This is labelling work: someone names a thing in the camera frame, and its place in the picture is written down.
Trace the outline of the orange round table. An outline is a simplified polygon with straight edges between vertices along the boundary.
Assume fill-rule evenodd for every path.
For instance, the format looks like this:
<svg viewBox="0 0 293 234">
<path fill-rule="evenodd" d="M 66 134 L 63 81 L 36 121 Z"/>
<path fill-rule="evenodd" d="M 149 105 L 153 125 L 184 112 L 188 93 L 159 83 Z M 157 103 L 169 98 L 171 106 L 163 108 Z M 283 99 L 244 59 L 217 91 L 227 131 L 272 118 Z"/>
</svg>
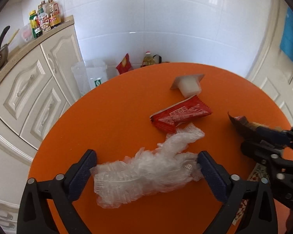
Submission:
<svg viewBox="0 0 293 234">
<path fill-rule="evenodd" d="M 284 113 L 260 88 L 245 78 L 214 66 L 163 63 L 118 75 L 94 88 L 56 122 L 39 147 L 29 175 L 51 180 L 95 150 L 99 163 L 133 157 L 140 148 L 154 150 L 166 134 L 150 116 L 184 98 L 171 89 L 175 77 L 203 74 L 199 98 L 212 114 L 194 121 L 204 138 L 188 146 L 190 152 L 208 151 L 231 174 L 246 179 L 255 162 L 243 155 L 243 140 L 229 116 L 245 116 L 269 127 L 290 129 Z M 89 180 L 74 207 L 92 233 L 203 233 L 221 203 L 205 180 L 168 192 L 147 195 L 117 209 L 97 205 Z"/>
</svg>

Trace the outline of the blue hanging cloth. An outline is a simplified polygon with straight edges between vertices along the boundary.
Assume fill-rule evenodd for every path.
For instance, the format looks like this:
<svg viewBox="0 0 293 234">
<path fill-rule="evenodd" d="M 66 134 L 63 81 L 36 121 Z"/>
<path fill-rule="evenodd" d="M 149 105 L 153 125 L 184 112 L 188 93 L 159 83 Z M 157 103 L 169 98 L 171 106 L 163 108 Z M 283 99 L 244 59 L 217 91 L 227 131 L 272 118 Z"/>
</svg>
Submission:
<svg viewBox="0 0 293 234">
<path fill-rule="evenodd" d="M 293 62 L 293 11 L 287 8 L 280 49 Z"/>
</svg>

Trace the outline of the cream kitchen cabinet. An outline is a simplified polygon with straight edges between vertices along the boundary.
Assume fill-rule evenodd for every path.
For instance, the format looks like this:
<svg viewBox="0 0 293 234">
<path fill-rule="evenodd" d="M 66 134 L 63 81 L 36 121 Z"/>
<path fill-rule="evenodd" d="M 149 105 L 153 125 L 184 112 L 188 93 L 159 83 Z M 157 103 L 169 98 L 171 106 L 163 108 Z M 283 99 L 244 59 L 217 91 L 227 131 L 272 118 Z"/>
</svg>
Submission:
<svg viewBox="0 0 293 234">
<path fill-rule="evenodd" d="M 0 226 L 15 233 L 32 161 L 48 132 L 81 97 L 73 16 L 31 41 L 0 69 Z"/>
</svg>

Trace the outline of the black gold snack wrapper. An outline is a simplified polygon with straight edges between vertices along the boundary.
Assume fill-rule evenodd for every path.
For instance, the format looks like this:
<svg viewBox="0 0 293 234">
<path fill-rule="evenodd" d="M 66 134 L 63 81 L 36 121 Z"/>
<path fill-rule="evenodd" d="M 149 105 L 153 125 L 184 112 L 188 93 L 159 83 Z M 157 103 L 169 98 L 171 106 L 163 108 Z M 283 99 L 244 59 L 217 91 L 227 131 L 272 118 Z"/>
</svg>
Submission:
<svg viewBox="0 0 293 234">
<path fill-rule="evenodd" d="M 254 140 L 255 133 L 252 128 L 252 124 L 258 123 L 248 121 L 245 116 L 233 117 L 228 113 L 228 117 L 241 136 L 248 140 Z"/>
</svg>

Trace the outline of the clear disposable glove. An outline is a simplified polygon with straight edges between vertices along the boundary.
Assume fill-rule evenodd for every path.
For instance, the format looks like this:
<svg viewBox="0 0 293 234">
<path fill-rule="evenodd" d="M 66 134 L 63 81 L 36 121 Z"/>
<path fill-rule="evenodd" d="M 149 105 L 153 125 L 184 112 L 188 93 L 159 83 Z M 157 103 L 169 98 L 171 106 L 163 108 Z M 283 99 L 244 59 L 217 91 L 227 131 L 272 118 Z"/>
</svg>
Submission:
<svg viewBox="0 0 293 234">
<path fill-rule="evenodd" d="M 198 155 L 186 148 L 204 136 L 202 130 L 190 123 L 168 134 L 153 151 L 140 148 L 134 157 L 91 168 L 97 204 L 114 209 L 145 195 L 170 192 L 199 181 L 203 175 Z"/>
</svg>

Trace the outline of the white panel door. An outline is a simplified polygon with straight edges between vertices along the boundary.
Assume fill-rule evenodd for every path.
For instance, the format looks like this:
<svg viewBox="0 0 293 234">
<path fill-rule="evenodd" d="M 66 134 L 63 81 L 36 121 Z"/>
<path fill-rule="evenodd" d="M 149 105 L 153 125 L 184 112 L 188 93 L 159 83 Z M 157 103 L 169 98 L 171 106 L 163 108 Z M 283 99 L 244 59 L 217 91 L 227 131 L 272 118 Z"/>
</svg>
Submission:
<svg viewBox="0 0 293 234">
<path fill-rule="evenodd" d="M 280 49 L 287 3 L 272 0 L 262 44 L 247 79 L 264 91 L 293 126 L 293 62 Z"/>
</svg>

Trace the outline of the red snack wrapper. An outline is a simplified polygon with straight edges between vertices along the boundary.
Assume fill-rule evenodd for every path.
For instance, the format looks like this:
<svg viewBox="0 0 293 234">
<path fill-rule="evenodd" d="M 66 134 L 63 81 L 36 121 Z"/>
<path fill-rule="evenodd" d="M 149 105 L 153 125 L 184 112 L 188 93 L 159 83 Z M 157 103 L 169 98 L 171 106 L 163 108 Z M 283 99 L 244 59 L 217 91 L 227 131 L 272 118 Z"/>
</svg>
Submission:
<svg viewBox="0 0 293 234">
<path fill-rule="evenodd" d="M 154 113 L 150 116 L 150 120 L 157 129 L 165 133 L 174 133 L 180 124 L 211 114 L 210 107 L 194 95 Z"/>
</svg>

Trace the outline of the green label sauce bottle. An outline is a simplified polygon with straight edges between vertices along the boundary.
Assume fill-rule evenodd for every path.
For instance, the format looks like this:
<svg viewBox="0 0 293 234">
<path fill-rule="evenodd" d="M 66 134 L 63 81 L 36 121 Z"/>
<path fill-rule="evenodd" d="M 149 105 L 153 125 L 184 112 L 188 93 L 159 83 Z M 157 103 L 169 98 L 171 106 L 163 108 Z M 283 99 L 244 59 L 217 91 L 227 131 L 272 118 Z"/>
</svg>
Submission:
<svg viewBox="0 0 293 234">
<path fill-rule="evenodd" d="M 29 21 L 30 21 L 30 26 L 32 28 L 33 36 L 35 39 L 37 39 L 43 34 L 43 32 L 40 27 L 39 17 L 37 16 L 37 12 L 35 10 L 30 12 Z"/>
</svg>

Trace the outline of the clear plastic bag on floor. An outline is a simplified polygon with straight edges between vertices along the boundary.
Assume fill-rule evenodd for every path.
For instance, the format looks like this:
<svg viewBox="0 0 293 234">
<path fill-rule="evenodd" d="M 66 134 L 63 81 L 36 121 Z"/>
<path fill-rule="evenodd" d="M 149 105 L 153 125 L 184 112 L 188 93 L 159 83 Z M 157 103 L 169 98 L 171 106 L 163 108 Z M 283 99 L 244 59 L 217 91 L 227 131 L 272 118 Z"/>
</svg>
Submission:
<svg viewBox="0 0 293 234">
<path fill-rule="evenodd" d="M 71 70 L 81 96 L 108 80 L 107 65 L 102 60 L 80 61 L 73 65 Z"/>
</svg>

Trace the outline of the red bag on floor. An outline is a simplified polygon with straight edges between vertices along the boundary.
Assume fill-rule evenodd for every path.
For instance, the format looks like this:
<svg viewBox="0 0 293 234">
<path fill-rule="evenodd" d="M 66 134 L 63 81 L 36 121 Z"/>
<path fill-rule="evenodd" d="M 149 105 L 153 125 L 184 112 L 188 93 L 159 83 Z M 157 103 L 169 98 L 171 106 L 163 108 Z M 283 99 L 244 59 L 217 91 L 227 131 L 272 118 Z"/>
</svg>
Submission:
<svg viewBox="0 0 293 234">
<path fill-rule="evenodd" d="M 122 61 L 117 65 L 116 69 L 119 74 L 124 74 L 126 72 L 133 70 L 133 67 L 130 62 L 130 56 L 128 53 L 125 55 Z"/>
</svg>

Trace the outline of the yellow oil bottle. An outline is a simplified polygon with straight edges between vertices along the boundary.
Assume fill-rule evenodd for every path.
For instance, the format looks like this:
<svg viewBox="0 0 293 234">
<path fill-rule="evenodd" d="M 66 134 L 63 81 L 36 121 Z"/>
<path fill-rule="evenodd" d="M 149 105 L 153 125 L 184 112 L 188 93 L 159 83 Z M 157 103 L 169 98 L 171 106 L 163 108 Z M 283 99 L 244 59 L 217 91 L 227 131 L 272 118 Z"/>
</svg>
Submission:
<svg viewBox="0 0 293 234">
<path fill-rule="evenodd" d="M 154 64 L 155 64 L 154 57 L 151 55 L 151 52 L 147 51 L 146 55 L 143 58 L 141 68 L 145 66 L 154 65 Z"/>
</svg>

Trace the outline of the red label sauce bottle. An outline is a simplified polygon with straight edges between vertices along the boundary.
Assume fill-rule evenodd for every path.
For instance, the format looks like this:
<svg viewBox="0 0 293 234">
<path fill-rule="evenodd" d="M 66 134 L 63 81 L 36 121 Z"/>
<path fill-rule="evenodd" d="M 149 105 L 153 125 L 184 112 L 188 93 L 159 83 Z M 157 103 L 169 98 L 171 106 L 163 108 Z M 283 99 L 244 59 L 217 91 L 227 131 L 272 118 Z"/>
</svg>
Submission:
<svg viewBox="0 0 293 234">
<path fill-rule="evenodd" d="M 42 5 L 38 6 L 38 20 L 39 20 L 39 26 L 43 33 L 49 31 L 51 29 L 50 22 L 49 22 L 49 16 L 45 12 Z"/>
</svg>

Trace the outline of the brown sauce bottle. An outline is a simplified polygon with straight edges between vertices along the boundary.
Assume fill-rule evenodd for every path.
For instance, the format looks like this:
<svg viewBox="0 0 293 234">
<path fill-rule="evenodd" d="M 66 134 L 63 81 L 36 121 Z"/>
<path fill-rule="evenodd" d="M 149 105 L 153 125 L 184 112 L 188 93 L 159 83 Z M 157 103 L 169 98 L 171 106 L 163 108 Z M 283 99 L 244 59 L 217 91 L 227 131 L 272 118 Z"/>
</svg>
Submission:
<svg viewBox="0 0 293 234">
<path fill-rule="evenodd" d="M 48 0 L 48 14 L 50 27 L 54 28 L 61 24 L 60 8 L 54 0 Z"/>
</svg>

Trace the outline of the white jelly cup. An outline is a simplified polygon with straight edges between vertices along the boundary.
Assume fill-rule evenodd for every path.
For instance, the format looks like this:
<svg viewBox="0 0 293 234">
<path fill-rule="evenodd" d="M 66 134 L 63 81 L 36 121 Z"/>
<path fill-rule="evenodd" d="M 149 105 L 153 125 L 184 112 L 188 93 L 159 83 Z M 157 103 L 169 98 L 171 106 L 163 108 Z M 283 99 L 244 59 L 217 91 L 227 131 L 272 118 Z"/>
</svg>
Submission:
<svg viewBox="0 0 293 234">
<path fill-rule="evenodd" d="M 170 89 L 179 89 L 185 98 L 201 93 L 201 80 L 204 74 L 181 75 L 174 79 Z"/>
</svg>

